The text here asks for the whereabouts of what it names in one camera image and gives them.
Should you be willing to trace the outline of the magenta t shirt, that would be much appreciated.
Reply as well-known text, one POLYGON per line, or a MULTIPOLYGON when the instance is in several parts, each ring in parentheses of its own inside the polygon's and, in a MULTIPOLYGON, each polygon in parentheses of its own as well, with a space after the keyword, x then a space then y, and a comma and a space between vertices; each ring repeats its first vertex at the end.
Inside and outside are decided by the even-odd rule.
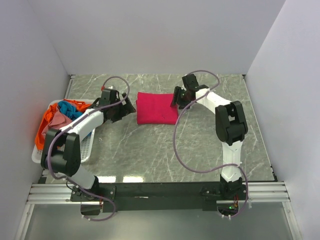
POLYGON ((136 121, 138 125, 175 125, 178 119, 177 107, 171 106, 173 93, 138 92, 136 100, 136 121))

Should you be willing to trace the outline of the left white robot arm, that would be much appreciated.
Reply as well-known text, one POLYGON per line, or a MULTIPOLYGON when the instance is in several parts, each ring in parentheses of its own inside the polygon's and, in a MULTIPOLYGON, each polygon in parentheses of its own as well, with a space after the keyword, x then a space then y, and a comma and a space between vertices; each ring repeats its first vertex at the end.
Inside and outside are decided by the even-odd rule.
POLYGON ((88 201, 96 200, 100 195, 99 179, 81 165, 81 142, 106 121, 114 123, 135 112, 126 93, 120 94, 118 90, 104 87, 101 97, 80 117, 60 129, 47 131, 41 166, 82 187, 82 195, 88 201))

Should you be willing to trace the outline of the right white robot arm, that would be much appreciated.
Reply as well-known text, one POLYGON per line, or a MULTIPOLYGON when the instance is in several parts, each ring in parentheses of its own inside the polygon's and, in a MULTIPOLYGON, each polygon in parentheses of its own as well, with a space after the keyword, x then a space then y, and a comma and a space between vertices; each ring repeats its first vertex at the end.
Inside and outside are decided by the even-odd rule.
POLYGON ((174 154, 183 167, 194 173, 204 174, 221 169, 219 193, 222 198, 230 200, 238 192, 246 190, 242 180, 245 173, 241 169, 241 150, 248 133, 248 125, 243 105, 240 101, 230 101, 213 92, 213 89, 220 84, 220 79, 216 74, 206 71, 217 79, 213 87, 208 87, 198 83, 195 73, 197 71, 183 76, 183 87, 176 86, 174 89, 170 106, 181 110, 173 130, 174 154), (211 170, 195 170, 187 167, 177 152, 178 123, 183 114, 196 103, 206 107, 215 115, 215 132, 222 144, 223 164, 211 170))

